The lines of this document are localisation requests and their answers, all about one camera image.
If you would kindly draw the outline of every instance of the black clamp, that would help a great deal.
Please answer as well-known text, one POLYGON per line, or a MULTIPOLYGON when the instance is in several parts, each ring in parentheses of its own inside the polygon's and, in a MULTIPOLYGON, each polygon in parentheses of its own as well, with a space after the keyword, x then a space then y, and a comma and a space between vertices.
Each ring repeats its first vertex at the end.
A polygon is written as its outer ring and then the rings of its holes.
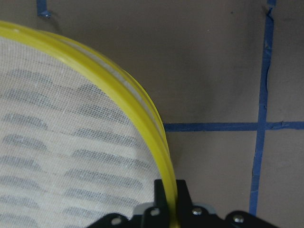
MULTIPOLYGON (((180 228, 277 228, 243 211, 228 214, 225 220, 204 206, 192 203, 186 181, 177 180, 177 218, 180 228)), ((169 210, 161 180, 154 181, 154 203, 130 220, 121 214, 108 214, 87 228, 169 228, 169 210)))

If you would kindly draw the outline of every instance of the white mesh net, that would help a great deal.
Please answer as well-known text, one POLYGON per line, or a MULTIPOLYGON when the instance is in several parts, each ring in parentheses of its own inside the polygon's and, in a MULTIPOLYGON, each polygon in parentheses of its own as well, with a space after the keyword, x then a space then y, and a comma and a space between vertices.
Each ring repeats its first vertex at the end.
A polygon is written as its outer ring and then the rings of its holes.
POLYGON ((159 172, 129 118, 62 62, 0 38, 0 227, 84 228, 152 201, 159 172))

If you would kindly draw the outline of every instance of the screw head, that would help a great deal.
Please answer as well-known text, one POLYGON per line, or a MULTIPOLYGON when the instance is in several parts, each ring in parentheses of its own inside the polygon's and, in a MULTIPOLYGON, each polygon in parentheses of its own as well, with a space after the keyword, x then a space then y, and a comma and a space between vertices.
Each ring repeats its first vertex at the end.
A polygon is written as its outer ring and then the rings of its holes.
POLYGON ((121 224, 121 222, 122 222, 122 219, 120 217, 116 217, 111 220, 111 225, 117 226, 117 225, 121 224))
POLYGON ((201 208, 193 208, 192 214, 193 215, 201 215, 203 213, 203 210, 201 208))
POLYGON ((151 216, 158 216, 161 211, 158 208, 154 208, 150 211, 151 216))
POLYGON ((233 216, 233 221, 237 222, 237 223, 243 223, 244 222, 244 217, 241 215, 235 215, 233 216))

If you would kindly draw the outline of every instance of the blue tape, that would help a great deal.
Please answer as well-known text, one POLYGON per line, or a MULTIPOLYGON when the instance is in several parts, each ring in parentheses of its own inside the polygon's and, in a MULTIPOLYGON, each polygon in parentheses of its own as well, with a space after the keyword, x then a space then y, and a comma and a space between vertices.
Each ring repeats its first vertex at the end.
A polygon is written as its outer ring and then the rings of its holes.
POLYGON ((277 122, 277 123, 266 124, 266 130, 275 131, 281 129, 304 130, 304 122, 277 122))
POLYGON ((267 4, 270 6, 276 6, 276 0, 268 0, 267 4))
POLYGON ((256 133, 257 136, 256 152, 253 160, 251 191, 250 191, 250 199, 249 199, 249 213, 252 215, 257 214, 256 212, 257 212, 257 201, 258 201, 258 188, 260 182, 261 164, 262 164, 263 148, 265 141, 267 99, 268 99, 267 76, 271 62, 273 31, 274 31, 274 20, 271 17, 271 11, 272 8, 269 9, 265 22, 259 111, 258 111, 257 133, 256 133))
POLYGON ((37 0, 37 15, 50 18, 51 13, 47 9, 47 0, 37 0))
POLYGON ((257 123, 164 123, 167 132, 256 131, 257 123))
MULTIPOLYGON (((234 132, 257 131, 257 123, 164 123, 166 132, 234 132)), ((304 122, 268 122, 265 130, 304 130, 304 122)))

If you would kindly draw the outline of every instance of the yellow plastic rim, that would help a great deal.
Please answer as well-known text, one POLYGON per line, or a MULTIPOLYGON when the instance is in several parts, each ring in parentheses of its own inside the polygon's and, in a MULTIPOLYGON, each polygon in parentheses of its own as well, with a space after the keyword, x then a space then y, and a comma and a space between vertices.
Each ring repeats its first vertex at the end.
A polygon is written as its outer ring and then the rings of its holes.
POLYGON ((0 36, 36 48, 68 65, 104 91, 126 113, 154 157, 166 193, 171 227, 176 227, 178 224, 176 219, 177 187, 168 145, 164 142, 163 135, 159 133, 153 120, 132 93, 87 55, 50 35, 0 21, 0 36))
POLYGON ((67 41, 69 43, 75 44, 75 45, 83 48, 84 50, 86 50, 86 51, 90 52, 91 54, 93 54, 93 55, 99 57, 100 59, 102 59, 105 63, 110 65, 115 71, 119 72, 120 75, 136 90, 136 92, 141 96, 142 100, 145 102, 145 104, 149 108, 149 110, 152 113, 154 119, 156 120, 156 123, 157 123, 159 129, 161 129, 161 134, 162 134, 162 137, 163 137, 163 141, 165 142, 166 146, 168 147, 165 129, 164 129, 163 124, 162 124, 162 119, 161 119, 161 117, 160 117, 152 99, 147 94, 147 92, 144 90, 144 88, 135 80, 135 78, 133 78, 125 70, 122 70, 116 63, 109 60, 107 57, 105 57, 101 53, 95 51, 94 49, 92 49, 92 48, 90 48, 90 47, 88 47, 88 46, 86 46, 82 43, 79 43, 79 42, 77 42, 73 39, 70 39, 70 38, 55 34, 55 33, 46 32, 46 31, 40 31, 40 32, 43 32, 43 33, 45 33, 49 36, 52 36, 56 39, 67 41))

